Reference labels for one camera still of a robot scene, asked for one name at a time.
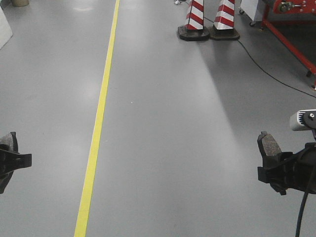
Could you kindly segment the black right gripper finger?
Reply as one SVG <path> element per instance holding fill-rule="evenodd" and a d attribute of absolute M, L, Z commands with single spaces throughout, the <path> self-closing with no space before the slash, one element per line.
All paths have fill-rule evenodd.
<path fill-rule="evenodd" d="M 281 152 L 276 155 L 262 155 L 263 168 L 270 169 L 281 165 L 287 158 L 293 155 L 292 152 Z"/>
<path fill-rule="evenodd" d="M 287 185 L 284 182 L 285 174 L 278 169 L 265 169 L 257 167 L 258 180 L 270 184 L 272 189 L 280 195 L 286 195 Z"/>

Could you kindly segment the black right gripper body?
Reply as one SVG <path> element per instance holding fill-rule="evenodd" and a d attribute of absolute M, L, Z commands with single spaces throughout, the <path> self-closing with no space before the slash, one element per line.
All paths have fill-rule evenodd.
<path fill-rule="evenodd" d="M 316 177 L 312 178 L 313 168 L 316 166 L 316 144 L 306 143 L 304 149 L 291 156 L 290 169 L 285 178 L 288 188 L 305 191 L 309 185 L 309 193 L 316 192 Z"/>

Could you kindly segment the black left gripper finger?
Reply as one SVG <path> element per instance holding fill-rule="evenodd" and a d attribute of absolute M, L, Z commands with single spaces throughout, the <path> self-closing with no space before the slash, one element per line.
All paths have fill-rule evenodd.
<path fill-rule="evenodd" d="M 0 175 L 5 175 L 17 169 L 32 166 L 32 154 L 19 154 L 0 150 Z"/>

